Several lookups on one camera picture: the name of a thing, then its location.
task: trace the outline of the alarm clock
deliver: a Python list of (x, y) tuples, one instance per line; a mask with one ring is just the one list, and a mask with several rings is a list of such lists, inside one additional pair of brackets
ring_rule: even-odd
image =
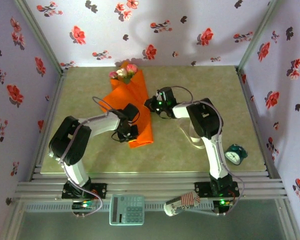
[(248, 152), (237, 144), (232, 144), (225, 152), (224, 156), (234, 165), (240, 165), (248, 157)]

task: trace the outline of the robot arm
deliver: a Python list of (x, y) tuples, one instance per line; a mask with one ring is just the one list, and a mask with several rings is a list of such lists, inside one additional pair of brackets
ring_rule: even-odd
[(210, 187), (214, 196), (228, 192), (233, 185), (232, 176), (226, 169), (222, 146), (223, 121), (208, 98), (191, 103), (177, 103), (172, 89), (164, 87), (150, 98), (145, 106), (159, 116), (162, 112), (171, 119), (190, 118), (195, 132), (204, 142), (210, 165)]
[(121, 143), (135, 140), (138, 136), (138, 128), (132, 121), (138, 112), (134, 105), (128, 104), (123, 110), (112, 109), (108, 114), (87, 119), (68, 116), (63, 120), (49, 143), (48, 154), (57, 161), (63, 161), (63, 167), (74, 187), (73, 191), (83, 194), (75, 185), (91, 190), (91, 179), (82, 162), (89, 139), (104, 132), (114, 131)]

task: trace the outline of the orange towel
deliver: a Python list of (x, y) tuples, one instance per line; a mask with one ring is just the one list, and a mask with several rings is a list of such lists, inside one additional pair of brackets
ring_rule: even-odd
[[(124, 63), (121, 67), (124, 68), (128, 63)], [(151, 112), (144, 106), (144, 103), (149, 99), (146, 83), (142, 70), (139, 70), (130, 80), (125, 84), (122, 79), (111, 79), (112, 92), (108, 94), (103, 100), (112, 106), (114, 109), (124, 109), (128, 104), (136, 106), (140, 112), (138, 120), (135, 122), (138, 128), (139, 136), (136, 140), (130, 141), (130, 148), (137, 148), (154, 142), (151, 126)], [(102, 101), (101, 105), (109, 108)]]

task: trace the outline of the floral wallpaper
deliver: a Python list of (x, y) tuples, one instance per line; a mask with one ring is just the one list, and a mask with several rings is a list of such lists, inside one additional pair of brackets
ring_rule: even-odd
[(242, 74), (300, 228), (300, 1), (280, 5)]
[(27, 180), (58, 79), (14, 1), (0, 0), (0, 233), (17, 183)]
[(269, 7), (269, 0), (25, 2), (62, 68), (124, 60), (139, 66), (238, 65)]

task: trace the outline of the calculator display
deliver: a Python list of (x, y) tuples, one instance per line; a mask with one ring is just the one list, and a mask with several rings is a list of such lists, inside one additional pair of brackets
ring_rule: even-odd
[(113, 215), (112, 215), (112, 222), (117, 222), (117, 212), (118, 212), (118, 198), (113, 198)]

